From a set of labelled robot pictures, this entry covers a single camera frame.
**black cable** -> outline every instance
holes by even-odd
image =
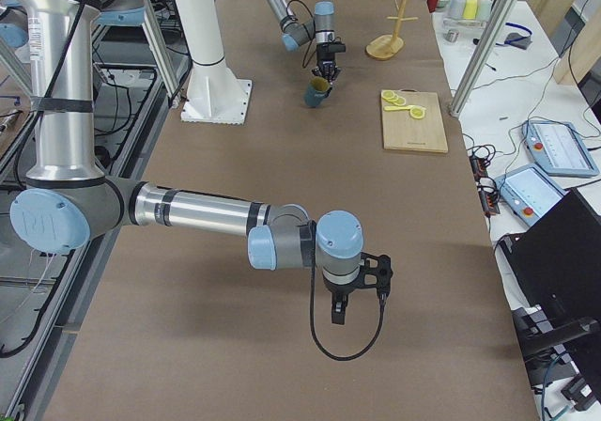
[[[21,190],[27,189],[27,186],[24,185],[24,183],[21,181],[21,177],[19,176],[19,162],[21,160],[21,156],[23,155],[23,150],[25,149],[25,146],[27,145],[31,134],[36,128],[36,119],[38,118],[38,116],[34,115],[33,113],[29,113],[29,116],[34,118],[28,123],[26,130],[23,134],[23,140],[15,150],[15,156],[12,159],[12,177],[17,183],[17,186],[21,188]]]
[[[14,113],[3,114],[2,116],[0,116],[0,118],[16,116],[16,115],[22,114],[22,113],[23,113],[23,111],[19,110],[19,111],[15,111]]]
[[[516,79],[516,78],[528,78],[529,76],[532,76],[532,75],[534,75],[535,73],[537,73],[537,72],[539,72],[541,70],[547,69],[549,66],[551,66],[552,64],[554,64],[558,60],[559,60],[559,57],[554,57],[551,62],[549,62],[548,64],[546,64],[544,67],[541,67],[540,69],[533,70],[530,73],[526,73],[525,75],[514,75],[514,76],[506,76],[504,78],[497,78],[496,80],[492,80],[490,83],[486,83],[485,85],[476,86],[473,90],[481,89],[482,87],[492,86],[495,83],[499,83],[501,81],[513,80],[513,79]]]
[[[553,79],[553,72],[551,72],[551,74],[548,76],[547,82],[545,83],[545,87],[543,87],[543,93],[541,95],[541,98],[539,99],[538,103],[536,103],[534,105],[534,107],[531,109],[531,111],[526,116],[526,121],[528,121],[532,118],[532,114],[534,114],[534,111],[536,111],[538,109],[538,107],[541,105],[541,103],[545,99],[545,95],[547,94],[548,84],[551,82],[552,79]]]
[[[519,145],[517,146],[517,149],[515,152],[516,157],[513,160],[511,160],[511,162],[505,167],[505,171],[503,172],[503,176],[502,176],[503,181],[501,183],[501,186],[499,186],[499,195],[501,195],[501,189],[503,188],[503,186],[505,185],[505,182],[507,181],[507,172],[509,171],[509,167],[511,167],[516,162],[517,157],[519,156],[519,151],[521,150],[522,144],[524,144],[525,142],[526,142],[526,139],[522,139],[521,141],[519,141]]]
[[[384,323],[384,308],[386,306],[386,296],[382,296],[379,298],[379,320],[378,327],[374,336],[369,341],[367,346],[358,351],[357,353],[353,353],[352,355],[340,356],[334,355],[329,352],[319,341],[316,333],[316,323],[315,323],[315,298],[316,298],[316,223],[315,221],[311,221],[311,232],[312,232],[312,248],[311,248],[311,296],[309,301],[309,325],[311,327],[311,338],[316,343],[317,348],[327,357],[335,360],[337,362],[349,362],[351,360],[355,360],[362,355],[366,354],[372,346],[378,340],[378,336],[380,331],[382,330],[382,324]]]
[[[596,184],[596,183],[598,183],[599,181],[601,181],[601,179],[594,179],[593,181],[589,181],[588,183],[582,183],[582,184],[579,184],[579,185],[577,185],[577,186],[571,186],[571,187],[569,187],[569,188],[567,188],[567,189],[569,190],[569,189],[577,189],[577,188],[582,188],[582,187],[584,187],[584,186],[589,186],[589,185],[591,185],[591,184]]]
[[[148,97],[150,96],[150,92],[152,91],[152,88],[154,87],[154,85],[157,82],[158,74],[157,74],[157,71],[156,71],[155,68],[153,68],[153,67],[147,67],[147,68],[139,67],[137,69],[138,70],[149,70],[149,71],[151,71],[152,72],[152,82],[150,83],[150,86],[146,90],[146,92],[144,94],[144,97],[140,101],[138,110],[135,112],[135,114],[133,115],[133,118],[131,119],[131,125],[130,125],[130,127],[125,130],[125,136],[123,136],[123,140],[119,144],[119,147],[117,148],[117,151],[116,151],[115,155],[111,158],[111,160],[113,161],[113,163],[119,158],[119,156],[121,156],[121,153],[123,152],[125,144],[127,143],[127,140],[130,137],[131,130],[132,130],[133,126],[135,125],[135,123],[137,122],[138,118],[140,117],[140,114],[142,113],[142,109],[144,108],[144,105],[146,104],[146,101],[148,100]]]
[[[589,4],[589,1],[591,1],[591,0],[586,0],[584,2],[584,4],[582,5],[582,9],[580,10],[580,13],[578,15],[580,17],[580,19],[582,19],[582,14],[584,13],[584,9],[586,8],[586,5]],[[565,39],[565,42],[563,43],[562,50],[559,52],[559,56],[563,55],[565,53],[565,50],[567,50],[568,42],[570,42],[570,36],[572,36],[573,32],[574,32],[574,24],[572,23],[570,26],[570,32],[567,33],[567,38]],[[576,40],[576,38],[574,38],[572,40],[572,42],[570,42],[570,45],[569,45],[570,47],[572,46],[572,44],[574,43],[574,40]]]
[[[478,152],[480,150],[485,150],[486,156],[479,156]],[[470,152],[471,157],[484,160],[485,167],[489,167],[493,158],[501,153],[493,144],[482,144],[481,146],[474,145],[473,147],[467,148],[466,151]]]
[[[125,89],[125,91],[126,91],[126,95],[127,95],[127,98],[128,98],[129,113],[128,113],[128,115],[127,115],[127,117],[126,117],[125,121],[123,122],[123,124],[122,124],[122,125],[120,125],[120,126],[119,126],[119,127],[117,127],[117,128],[116,128],[116,119],[117,119],[117,115],[116,115],[116,114],[115,114],[115,122],[113,123],[113,127],[111,128],[111,130],[109,130],[109,131],[104,131],[104,130],[101,130],[101,129],[99,129],[99,128],[95,128],[94,130],[95,130],[96,132],[98,132],[98,133],[94,134],[94,136],[95,136],[95,137],[109,136],[109,135],[111,135],[111,134],[115,134],[115,133],[118,133],[118,132],[121,132],[121,131],[123,131],[123,130],[124,130],[124,129],[125,129],[127,126],[128,126],[128,124],[130,123],[130,120],[131,120],[131,115],[133,114],[133,108],[132,108],[132,103],[131,103],[130,89],[129,89],[128,87],[126,87],[126,86],[111,85],[110,83],[106,83],[106,85],[107,85],[107,86],[112,86],[112,87],[114,87],[114,88],[115,88],[115,92],[116,92],[116,99],[117,99],[117,102],[116,102],[116,114],[118,113],[118,109],[119,109],[119,102],[118,102],[118,100],[119,100],[119,96],[118,96],[117,89],[118,89],[118,88],[120,88],[120,89]]]
[[[476,145],[476,141],[474,141],[473,137],[471,137],[469,134],[465,134],[465,133],[461,133],[464,136],[466,136],[470,141],[471,141],[471,146],[474,147]]]
[[[63,65],[65,64],[65,59],[67,59],[67,53],[69,52],[69,47],[73,42],[73,37],[75,36],[75,31],[77,30],[77,25],[79,24],[82,15],[84,15],[84,9],[87,4],[87,0],[80,0],[79,7],[77,7],[77,12],[75,13],[75,17],[73,18],[73,24],[67,34],[67,38],[65,39],[65,45],[63,46],[63,51],[58,59],[56,64],[56,69],[54,69],[53,76],[48,84],[48,88],[46,89],[46,93],[44,94],[44,98],[50,98],[53,95],[54,85],[56,84],[56,80],[58,80],[58,76],[60,71],[63,69]]]
[[[305,10],[307,11],[307,13],[309,14],[309,17],[311,18],[311,20],[313,20],[313,30],[315,31],[316,30],[316,24],[315,24],[315,19],[313,17],[313,12],[311,12],[311,9],[309,9],[309,7],[307,6],[307,4],[304,1],[302,1],[302,0],[290,0],[288,2],[288,4],[285,5],[286,12],[288,12],[288,9],[290,8],[290,5],[292,3],[299,3],[301,6],[303,6],[305,8]],[[306,50],[304,52],[304,56],[302,57],[302,64],[301,65],[302,65],[303,69],[306,69],[307,66],[309,66],[309,63],[311,62],[311,59],[313,59],[313,56],[316,55],[317,49],[313,50],[313,52],[311,53],[311,55],[308,56],[309,50],[311,50],[311,46],[313,45],[313,41],[315,40],[315,33],[311,37],[311,34],[309,34],[309,30],[304,25],[304,23],[301,23],[301,24],[302,24],[302,27],[304,28],[305,32],[307,33],[307,37],[311,38],[311,40],[309,40],[309,44],[307,45],[307,48],[306,48]]]
[[[555,357],[551,361],[551,363],[548,365],[547,370],[545,371],[545,377],[543,378],[543,389],[541,391],[541,416],[542,416],[542,421],[545,421],[545,419],[546,419],[546,413],[545,413],[545,392],[547,390],[547,386],[550,385],[550,382],[548,381],[549,374],[551,373],[551,370],[553,369],[553,367],[567,353],[568,353],[567,351],[563,351],[557,357]]]
[[[69,264],[70,264],[70,261],[72,258],[73,258],[73,251],[71,250],[69,252],[69,255],[67,256],[67,260],[65,261],[65,265],[63,266],[63,269],[61,270],[60,274],[54,280],[53,287],[50,290],[50,292],[48,293],[48,296],[46,297],[44,304],[41,306],[41,308],[39,310],[37,310],[38,316],[36,317],[36,323],[34,324],[34,327],[31,330],[31,332],[29,333],[29,335],[22,338],[23,343],[11,351],[4,351],[4,347],[5,347],[4,343],[2,345],[0,345],[0,359],[9,358],[9,357],[13,357],[13,356],[17,355],[19,352],[23,351],[27,346],[29,346],[29,343],[31,343],[31,341],[34,339],[34,337],[38,333],[39,326],[41,325],[41,319],[43,318],[44,314],[46,313],[46,310],[48,310],[48,306],[50,305],[50,302],[52,301],[56,292],[58,291],[58,287],[60,287],[60,282],[62,281],[63,277],[65,276],[65,273],[67,272],[67,268],[69,267]]]
[[[7,193],[20,192],[23,188],[19,186],[12,186],[10,184],[0,184],[0,191],[6,191]]]
[[[176,50],[175,48],[165,47],[170,52],[176,53],[178,55],[184,55],[190,57],[190,52],[181,52],[180,50]]]
[[[60,75],[60,72],[63,69],[65,60],[67,59],[67,53],[69,52],[69,47],[73,41],[73,37],[75,36],[75,31],[77,30],[77,26],[82,18],[82,15],[84,14],[84,9],[85,9],[86,3],[87,3],[87,0],[80,0],[80,2],[79,2],[79,7],[77,7],[77,12],[75,13],[75,17],[73,18],[73,24],[71,25],[71,28],[69,29],[69,33],[67,34],[67,38],[65,39],[65,44],[63,45],[63,50],[58,59],[58,62],[56,63],[56,68],[54,69],[54,73],[50,80],[50,83],[48,84],[48,86],[46,88],[46,92],[44,93],[44,97],[43,97],[44,99],[49,99],[53,95],[54,86],[56,85],[58,76]],[[14,174],[14,178],[17,181],[17,184],[22,189],[25,189],[26,186],[23,184],[23,182],[21,181],[21,178],[19,177],[19,160],[21,158],[21,155],[23,154],[23,149],[25,148],[25,144],[27,142],[29,134],[31,134],[31,132],[34,131],[34,128],[36,127],[38,122],[41,124],[41,121],[43,120],[43,114],[44,114],[44,111],[42,111],[42,110],[36,111],[34,119],[31,122],[31,125],[29,127],[29,131],[23,138],[23,141],[17,148],[17,153],[15,154],[15,160],[13,162],[12,171]]]

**cutting board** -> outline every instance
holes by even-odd
[[[442,124],[439,96],[436,92],[409,92],[395,90],[407,104],[425,107],[425,117],[416,119],[409,111],[384,111],[384,106],[393,105],[381,98],[382,131],[384,148],[391,150],[429,151],[447,153],[449,146]]]

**metal frame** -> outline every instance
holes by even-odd
[[[505,27],[505,22],[511,13],[517,0],[497,0],[492,17],[486,26],[485,32],[476,47],[476,51],[471,57],[470,63],[466,68],[461,82],[457,87],[453,101],[449,107],[449,112],[453,117],[459,117],[464,106],[468,102],[470,93],[473,90],[480,73],[486,65],[486,61],[495,47],[497,36]]]

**brown table surface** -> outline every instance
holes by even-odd
[[[538,419],[458,122],[445,115],[445,155],[382,147],[382,88],[436,91],[442,106],[451,97],[425,2],[408,6],[420,20],[404,25],[405,49],[378,62],[363,48],[392,32],[393,0],[332,1],[344,71],[311,110],[309,70],[284,50],[267,3],[218,0],[228,65],[254,81],[246,124],[173,113],[145,178],[300,203],[315,218],[355,213],[364,250],[390,255],[395,271],[375,347],[350,363],[322,355],[307,270],[252,270],[243,238],[127,227],[45,419]],[[376,296],[353,293],[344,327],[329,317],[319,279],[320,338],[357,351],[376,327]]]

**robotic arm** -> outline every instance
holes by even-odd
[[[317,64],[314,76],[328,80],[330,85],[340,74],[336,54],[347,47],[334,33],[334,4],[320,1],[316,4],[313,19],[299,23],[299,19],[286,0],[267,0],[282,29],[282,42],[288,51],[297,50],[312,39],[316,40]]]
[[[390,293],[390,259],[362,252],[359,221],[332,211],[315,223],[295,205],[282,207],[164,188],[106,176],[94,159],[91,24],[140,24],[144,0],[19,0],[29,18],[35,97],[35,166],[28,189],[10,208],[17,234],[35,249],[66,254],[125,225],[186,226],[248,236],[258,269],[319,267],[332,294],[332,322],[342,324],[348,294],[374,288],[380,307]],[[374,275],[374,284],[365,282]]]

